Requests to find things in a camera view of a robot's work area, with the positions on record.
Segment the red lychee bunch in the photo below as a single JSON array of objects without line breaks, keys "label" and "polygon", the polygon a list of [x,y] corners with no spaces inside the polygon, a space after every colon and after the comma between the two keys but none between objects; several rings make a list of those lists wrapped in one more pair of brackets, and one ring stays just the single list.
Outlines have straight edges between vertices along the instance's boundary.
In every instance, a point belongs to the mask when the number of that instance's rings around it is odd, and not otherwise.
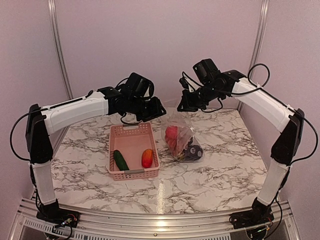
[{"label": "red lychee bunch", "polygon": [[174,157],[177,157],[183,151],[184,147],[187,145],[192,136],[193,132],[189,128],[178,128],[177,139],[167,141],[167,145],[171,154]]}]

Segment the red bumpy fruit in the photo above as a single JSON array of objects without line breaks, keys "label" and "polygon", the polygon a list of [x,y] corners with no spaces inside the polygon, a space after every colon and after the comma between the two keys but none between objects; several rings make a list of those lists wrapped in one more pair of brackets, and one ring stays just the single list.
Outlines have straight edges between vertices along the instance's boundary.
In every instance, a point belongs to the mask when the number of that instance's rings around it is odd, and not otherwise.
[{"label": "red bumpy fruit", "polygon": [[176,125],[169,125],[165,129],[165,141],[168,142],[169,140],[176,140],[178,137],[178,126]]}]

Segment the clear zip top bag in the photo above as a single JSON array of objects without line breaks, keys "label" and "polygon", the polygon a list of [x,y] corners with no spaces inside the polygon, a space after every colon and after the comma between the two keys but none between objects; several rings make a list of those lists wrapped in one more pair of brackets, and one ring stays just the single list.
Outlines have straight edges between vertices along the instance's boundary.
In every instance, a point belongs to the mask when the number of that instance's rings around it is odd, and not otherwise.
[{"label": "clear zip top bag", "polygon": [[204,150],[195,137],[195,129],[187,112],[173,109],[161,120],[161,137],[172,157],[181,163],[198,162]]}]

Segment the orange yellow fruit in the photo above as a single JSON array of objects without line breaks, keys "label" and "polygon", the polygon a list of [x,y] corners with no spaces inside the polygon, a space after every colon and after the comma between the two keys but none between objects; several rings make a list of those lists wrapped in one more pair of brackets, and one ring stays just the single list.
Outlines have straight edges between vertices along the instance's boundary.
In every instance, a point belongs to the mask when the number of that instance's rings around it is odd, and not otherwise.
[{"label": "orange yellow fruit", "polygon": [[143,168],[150,168],[153,164],[153,150],[146,149],[141,156],[141,165]]}]

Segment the purple eggplant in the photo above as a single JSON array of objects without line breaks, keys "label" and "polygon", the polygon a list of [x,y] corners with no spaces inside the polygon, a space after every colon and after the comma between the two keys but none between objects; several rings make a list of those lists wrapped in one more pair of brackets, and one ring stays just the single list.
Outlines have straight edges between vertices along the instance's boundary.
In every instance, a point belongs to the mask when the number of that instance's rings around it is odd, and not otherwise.
[{"label": "purple eggplant", "polygon": [[203,148],[200,146],[197,140],[192,138],[186,144],[182,152],[178,155],[177,160],[179,162],[195,162],[200,160],[203,155]]}]

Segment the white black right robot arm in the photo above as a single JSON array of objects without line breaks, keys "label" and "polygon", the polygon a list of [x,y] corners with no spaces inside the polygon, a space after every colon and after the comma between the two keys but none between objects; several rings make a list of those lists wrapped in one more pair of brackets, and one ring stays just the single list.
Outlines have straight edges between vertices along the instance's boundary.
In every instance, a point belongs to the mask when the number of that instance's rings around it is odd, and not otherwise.
[{"label": "white black right robot arm", "polygon": [[267,216],[265,206],[275,199],[296,155],[302,137],[304,112],[291,109],[235,69],[221,72],[210,58],[195,64],[193,70],[200,82],[198,88],[193,89],[193,80],[182,74],[179,80],[183,87],[177,107],[179,112],[204,111],[210,101],[234,97],[267,119],[280,133],[271,148],[266,179],[254,201],[258,205],[247,214],[252,224],[258,224]]}]

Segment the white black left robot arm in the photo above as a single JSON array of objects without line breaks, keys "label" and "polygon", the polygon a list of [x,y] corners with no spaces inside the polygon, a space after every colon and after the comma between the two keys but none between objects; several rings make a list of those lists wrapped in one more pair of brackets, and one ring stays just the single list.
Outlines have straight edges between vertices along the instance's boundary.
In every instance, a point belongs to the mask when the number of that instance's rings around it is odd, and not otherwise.
[{"label": "white black left robot arm", "polygon": [[133,72],[116,87],[107,86],[62,103],[40,107],[34,104],[27,115],[26,143],[36,190],[43,213],[53,223],[63,219],[56,203],[51,161],[54,156],[50,135],[75,123],[101,116],[135,115],[138,122],[148,122],[166,114],[154,96],[151,80]]}]

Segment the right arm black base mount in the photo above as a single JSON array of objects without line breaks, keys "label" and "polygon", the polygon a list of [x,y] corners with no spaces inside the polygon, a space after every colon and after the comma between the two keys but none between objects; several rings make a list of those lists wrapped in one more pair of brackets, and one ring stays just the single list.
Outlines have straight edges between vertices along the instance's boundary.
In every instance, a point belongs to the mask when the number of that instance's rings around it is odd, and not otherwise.
[{"label": "right arm black base mount", "polygon": [[274,219],[271,211],[262,215],[260,211],[246,210],[232,213],[229,217],[229,222],[233,225],[234,229],[241,229],[271,223]]}]

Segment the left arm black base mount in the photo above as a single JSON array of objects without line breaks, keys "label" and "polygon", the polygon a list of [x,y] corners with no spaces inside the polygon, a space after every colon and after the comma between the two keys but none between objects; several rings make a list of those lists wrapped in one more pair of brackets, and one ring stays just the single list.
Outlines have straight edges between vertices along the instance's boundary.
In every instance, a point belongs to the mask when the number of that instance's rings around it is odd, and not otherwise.
[{"label": "left arm black base mount", "polygon": [[43,209],[38,211],[36,218],[55,224],[58,228],[62,226],[71,226],[76,228],[79,222],[80,213],[78,211],[67,210],[62,208]]}]

